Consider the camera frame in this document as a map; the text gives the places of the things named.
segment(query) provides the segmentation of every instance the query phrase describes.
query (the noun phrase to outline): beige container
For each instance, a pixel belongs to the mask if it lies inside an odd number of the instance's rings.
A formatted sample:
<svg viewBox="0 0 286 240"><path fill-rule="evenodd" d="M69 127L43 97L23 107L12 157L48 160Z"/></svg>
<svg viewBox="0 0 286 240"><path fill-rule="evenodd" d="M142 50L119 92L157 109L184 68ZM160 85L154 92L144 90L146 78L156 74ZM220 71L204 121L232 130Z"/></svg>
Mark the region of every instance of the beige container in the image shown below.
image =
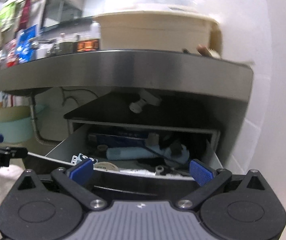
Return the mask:
<svg viewBox="0 0 286 240"><path fill-rule="evenodd" d="M105 170L105 171L119 171L119 168L116 165L114 165L113 163L109 163L109 162L95 163L94 168Z"/></svg>
<svg viewBox="0 0 286 240"><path fill-rule="evenodd" d="M155 49L198 53L210 45L217 22L207 16L178 11L123 11L94 17L101 25L101 49Z"/></svg>
<svg viewBox="0 0 286 240"><path fill-rule="evenodd" d="M0 122L12 122L30 116L28 106L0 108Z"/></svg>

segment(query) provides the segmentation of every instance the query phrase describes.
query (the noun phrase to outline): metal pipe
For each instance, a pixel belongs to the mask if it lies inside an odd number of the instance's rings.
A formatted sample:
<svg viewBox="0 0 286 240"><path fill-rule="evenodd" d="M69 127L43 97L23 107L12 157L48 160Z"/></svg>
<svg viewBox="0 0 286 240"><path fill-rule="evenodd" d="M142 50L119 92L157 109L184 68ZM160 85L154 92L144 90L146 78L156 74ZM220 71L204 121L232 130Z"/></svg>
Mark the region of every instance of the metal pipe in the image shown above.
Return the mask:
<svg viewBox="0 0 286 240"><path fill-rule="evenodd" d="M57 21L60 23L62 20L62 13L63 13L63 7L64 7L64 1L60 2L60 7L58 9L58 13L57 13Z"/></svg>
<svg viewBox="0 0 286 240"><path fill-rule="evenodd" d="M30 104L30 116L31 116L31 122L32 122L32 127L34 131L34 137L35 140L45 146L57 146L61 141L54 141L54 140L47 140L44 139L41 134L39 133L38 127L37 127L37 117L36 117L36 111L35 111L35 97L30 96L28 98L29 104Z"/></svg>

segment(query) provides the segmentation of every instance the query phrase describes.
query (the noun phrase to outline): open drawer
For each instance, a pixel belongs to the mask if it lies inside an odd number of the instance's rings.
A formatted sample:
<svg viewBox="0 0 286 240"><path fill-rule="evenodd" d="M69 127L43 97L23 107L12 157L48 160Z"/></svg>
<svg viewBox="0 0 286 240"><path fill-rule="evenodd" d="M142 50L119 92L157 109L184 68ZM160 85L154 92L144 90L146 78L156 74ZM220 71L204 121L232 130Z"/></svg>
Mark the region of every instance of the open drawer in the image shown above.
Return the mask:
<svg viewBox="0 0 286 240"><path fill-rule="evenodd" d="M99 125L93 124L83 124L78 128L73 134L71 134L65 141L61 142L57 147L55 147L51 152L49 152L46 157L68 162L70 163L73 156L78 156L79 154L85 155L87 157L94 158L98 162L109 162L118 167L120 172L135 173L140 175L154 175L155 166L157 166L153 161L140 161L140 160L108 160L105 156L97 153L97 149L89 145L89 135L92 136L94 132L97 131ZM161 132L159 129L149 129L154 132ZM194 136L200 135L200 138L211 139L213 135L202 134L202 130L195 130L189 132L182 132L182 135L186 137L193 138ZM215 152L212 150L210 143L207 143L207 148L205 153L200 158L207 166L213 169L221 168L222 165L217 158ZM173 176L174 174L186 174L186 172L169 172L168 176Z"/></svg>

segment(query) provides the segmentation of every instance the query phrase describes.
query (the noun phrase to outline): sink drain pipe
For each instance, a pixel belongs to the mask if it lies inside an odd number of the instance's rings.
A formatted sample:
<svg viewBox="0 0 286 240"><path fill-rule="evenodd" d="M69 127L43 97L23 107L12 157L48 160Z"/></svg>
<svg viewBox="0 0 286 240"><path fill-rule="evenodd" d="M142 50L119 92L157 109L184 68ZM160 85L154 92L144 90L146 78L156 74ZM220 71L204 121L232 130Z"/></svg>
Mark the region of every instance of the sink drain pipe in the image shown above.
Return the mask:
<svg viewBox="0 0 286 240"><path fill-rule="evenodd" d="M30 104L30 116L31 116L31 122L33 126L33 132L35 140L45 146L57 146L61 141L54 141L54 140L47 140L44 139L41 134L39 133L39 130L37 128L37 117L36 117L36 111L35 111L35 97L31 96L28 98L29 104Z"/></svg>

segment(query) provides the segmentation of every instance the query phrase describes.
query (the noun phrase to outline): metal screw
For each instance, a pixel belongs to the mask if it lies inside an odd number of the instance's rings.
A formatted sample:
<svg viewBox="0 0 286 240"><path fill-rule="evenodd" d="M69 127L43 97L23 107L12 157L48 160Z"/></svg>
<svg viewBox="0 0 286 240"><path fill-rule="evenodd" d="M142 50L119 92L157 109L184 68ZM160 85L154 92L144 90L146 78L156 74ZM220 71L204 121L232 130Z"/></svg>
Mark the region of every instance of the metal screw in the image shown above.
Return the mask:
<svg viewBox="0 0 286 240"><path fill-rule="evenodd" d="M190 208L193 206L193 202L188 199L182 199L178 201L177 206L179 208Z"/></svg>
<svg viewBox="0 0 286 240"><path fill-rule="evenodd" d="M155 167L155 175L161 175L161 173L164 171L164 167L159 165Z"/></svg>
<svg viewBox="0 0 286 240"><path fill-rule="evenodd" d="M106 202L101 199L92 200L90 203L92 208L103 208L106 205Z"/></svg>
<svg viewBox="0 0 286 240"><path fill-rule="evenodd" d="M144 204L144 203L140 203L140 204L138 204L138 205L136 205L138 208L145 208L146 207L146 205Z"/></svg>

